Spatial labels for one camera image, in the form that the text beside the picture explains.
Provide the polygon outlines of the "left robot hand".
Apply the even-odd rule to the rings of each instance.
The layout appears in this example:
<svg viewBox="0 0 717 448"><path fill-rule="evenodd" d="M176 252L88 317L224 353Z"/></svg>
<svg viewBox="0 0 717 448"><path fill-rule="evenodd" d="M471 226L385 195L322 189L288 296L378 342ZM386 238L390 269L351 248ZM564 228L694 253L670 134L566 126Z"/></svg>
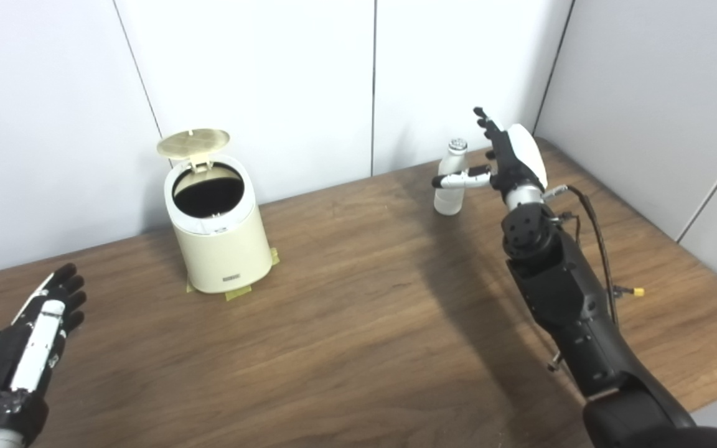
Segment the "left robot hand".
<svg viewBox="0 0 717 448"><path fill-rule="evenodd" d="M0 330L0 447L32 446L44 430L52 374L85 320L84 283L74 264L59 267Z"/></svg>

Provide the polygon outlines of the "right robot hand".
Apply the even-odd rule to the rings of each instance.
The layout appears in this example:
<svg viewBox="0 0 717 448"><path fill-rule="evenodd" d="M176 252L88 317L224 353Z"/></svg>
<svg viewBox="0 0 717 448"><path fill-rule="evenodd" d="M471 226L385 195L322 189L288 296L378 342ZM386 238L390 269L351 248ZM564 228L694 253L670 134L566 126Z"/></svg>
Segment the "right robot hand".
<svg viewBox="0 0 717 448"><path fill-rule="evenodd" d="M466 167L466 156L455 167L440 168L431 185L438 191L492 187L509 212L530 203L543 203L548 187L546 168L534 136L521 124L504 129L481 107L473 108L476 124L490 142L487 163Z"/></svg>

